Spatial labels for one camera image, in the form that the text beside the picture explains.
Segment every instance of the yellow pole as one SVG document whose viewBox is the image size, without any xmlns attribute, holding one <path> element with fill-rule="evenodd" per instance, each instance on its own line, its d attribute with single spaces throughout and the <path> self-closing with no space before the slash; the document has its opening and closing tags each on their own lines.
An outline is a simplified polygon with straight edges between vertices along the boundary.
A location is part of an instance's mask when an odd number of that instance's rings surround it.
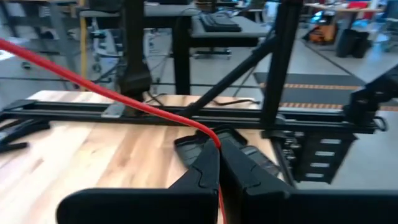
<svg viewBox="0 0 398 224">
<path fill-rule="evenodd" d="M 85 5 L 85 0 L 79 0 L 79 6 L 83 7 Z M 86 56 L 86 19 L 80 18 L 80 73 L 81 76 L 86 79 L 86 69 L 87 69 L 87 56 Z"/>
</svg>

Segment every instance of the red cable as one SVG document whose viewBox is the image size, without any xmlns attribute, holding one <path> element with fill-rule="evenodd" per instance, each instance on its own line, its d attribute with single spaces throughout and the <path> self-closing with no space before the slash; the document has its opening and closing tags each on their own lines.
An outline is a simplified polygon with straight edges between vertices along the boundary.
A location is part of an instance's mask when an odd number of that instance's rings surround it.
<svg viewBox="0 0 398 224">
<path fill-rule="evenodd" d="M 91 90 L 95 93 L 103 95 L 107 98 L 118 101 L 118 102 L 128 105 L 132 108 L 144 111 L 146 113 L 153 114 L 153 115 L 159 116 L 164 119 L 168 119 L 168 120 L 175 121 L 175 122 L 178 122 L 181 124 L 185 124 L 187 126 L 197 128 L 200 131 L 203 131 L 204 133 L 209 135 L 209 137 L 212 138 L 212 140 L 214 141 L 216 147 L 219 150 L 221 150 L 221 142 L 218 139 L 217 134 L 214 133 L 214 131 L 212 131 L 210 128 L 206 127 L 205 125 L 203 125 L 199 122 L 185 118 L 183 116 L 169 113 L 164 110 L 154 108 L 153 106 L 149 106 L 149 105 L 143 104 L 139 101 L 128 98 L 126 96 L 120 95 L 119 93 L 116 93 L 115 91 L 111 91 L 106 88 L 103 88 L 102 86 L 96 85 L 89 80 L 83 79 L 76 73 L 73 73 L 73 72 L 67 70 L 66 68 L 63 68 L 47 59 L 42 58 L 41 56 L 39 56 L 37 54 L 32 53 L 30 50 L 24 49 L 24 48 L 22 48 L 18 45 L 15 45 L 13 43 L 10 43 L 4 39 L 0 39 L 0 49 L 3 49 L 12 54 L 15 54 L 21 58 L 24 58 L 25 60 L 30 61 L 30 62 L 33 62 L 33 63 L 37 64 L 38 66 L 43 67 L 46 70 L 50 70 L 51 72 L 53 72 L 57 75 L 60 75 L 61 77 L 66 78 L 67 80 L 70 80 L 73 83 L 83 86 L 83 87 L 87 88 L 88 90 Z M 226 215 L 225 215 L 225 211 L 224 211 L 223 196 L 221 195 L 221 188 L 219 188 L 218 195 L 219 195 L 220 208 L 221 208 L 221 213 L 223 216 L 224 224 L 226 224 Z"/>
</svg>

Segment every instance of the black trash bin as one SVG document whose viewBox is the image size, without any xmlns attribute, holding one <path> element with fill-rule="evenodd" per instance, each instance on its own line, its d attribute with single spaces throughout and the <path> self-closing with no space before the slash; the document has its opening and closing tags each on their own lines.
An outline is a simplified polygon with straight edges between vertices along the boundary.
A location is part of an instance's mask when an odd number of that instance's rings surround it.
<svg viewBox="0 0 398 224">
<path fill-rule="evenodd" d="M 341 34 L 340 40 L 337 44 L 336 56 L 347 57 L 352 53 L 354 44 L 357 39 L 357 31 L 351 29 L 345 29 Z"/>
<path fill-rule="evenodd" d="M 357 38 L 352 49 L 351 55 L 355 58 L 363 58 L 371 46 L 371 42 L 368 40 L 368 32 L 358 32 Z"/>
</svg>

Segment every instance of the concrete floor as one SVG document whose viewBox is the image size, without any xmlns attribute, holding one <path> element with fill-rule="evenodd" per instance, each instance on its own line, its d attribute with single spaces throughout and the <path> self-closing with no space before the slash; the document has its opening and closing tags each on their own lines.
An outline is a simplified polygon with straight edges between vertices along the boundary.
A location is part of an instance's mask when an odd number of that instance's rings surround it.
<svg viewBox="0 0 398 224">
<path fill-rule="evenodd" d="M 155 47 L 159 54 L 165 54 L 170 44 L 170 36 L 161 34 L 155 39 Z M 249 48 L 232 48 L 233 56 L 227 60 L 225 56 L 214 56 L 213 58 L 194 59 L 191 58 L 192 83 L 215 84 L 230 72 L 238 63 L 242 62 L 251 52 Z M 353 73 L 360 79 L 368 82 L 384 73 L 391 67 L 398 64 L 398 52 L 384 53 L 376 45 L 364 59 L 336 58 L 333 52 L 322 52 L 328 59 L 339 64 L 344 69 Z M 157 65 L 163 57 L 152 55 L 148 58 L 150 67 Z M 348 75 L 344 70 L 334 66 L 327 59 L 320 57 L 312 50 L 297 40 L 293 50 L 293 56 L 289 66 L 289 73 L 319 74 L 319 75 Z M 24 77 L 24 78 L 57 78 L 49 72 L 33 66 L 32 70 L 24 70 L 20 67 L 22 60 L 10 58 L 0 62 L 2 74 L 0 77 Z M 64 65 L 61 57 L 56 62 Z M 258 72 L 267 72 L 269 69 L 270 57 L 265 58 L 256 68 Z M 104 70 L 111 67 L 114 61 L 103 60 Z M 160 77 L 162 66 L 154 69 L 154 78 Z M 167 59 L 164 67 L 162 82 L 174 82 L 172 59 Z M 89 78 L 96 78 L 98 74 L 88 68 Z M 250 77 L 245 85 L 256 85 L 253 77 Z M 209 88 L 192 87 L 192 94 L 202 95 Z M 0 79 L 0 106 L 29 95 L 39 90 L 63 90 L 60 82 L 39 82 L 39 81 L 16 81 Z M 235 88 L 228 88 L 222 93 L 224 96 L 231 96 Z M 173 86 L 159 86 L 158 93 L 174 93 Z M 243 88 L 238 96 L 252 97 L 262 100 L 260 90 Z M 359 140 L 351 148 L 344 164 L 342 165 L 336 179 L 331 185 L 320 183 L 299 183 L 303 189 L 398 189 L 398 179 L 394 177 L 395 170 L 398 170 L 398 114 L 394 112 L 381 112 L 389 122 L 390 130 L 386 133 L 377 132 L 374 135 L 358 135 Z"/>
</svg>

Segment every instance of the black desk leg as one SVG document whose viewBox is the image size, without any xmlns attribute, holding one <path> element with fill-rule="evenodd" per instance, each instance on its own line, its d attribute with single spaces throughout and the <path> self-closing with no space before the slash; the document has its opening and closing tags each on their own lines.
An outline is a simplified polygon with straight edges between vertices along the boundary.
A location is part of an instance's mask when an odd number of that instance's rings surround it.
<svg viewBox="0 0 398 224">
<path fill-rule="evenodd" d="M 173 56 L 174 56 L 174 79 L 175 94 L 191 94 L 191 73 L 190 73 L 190 17 L 183 17 L 178 23 L 178 27 L 172 28 Z"/>
<path fill-rule="evenodd" d="M 6 19 L 6 24 L 7 26 L 10 28 L 11 31 L 11 35 L 13 37 L 19 37 L 17 29 L 10 17 L 10 14 L 8 12 L 7 6 L 6 6 L 7 2 L 6 1 L 0 1 L 0 10 L 1 13 L 3 14 L 4 18 Z"/>
</svg>

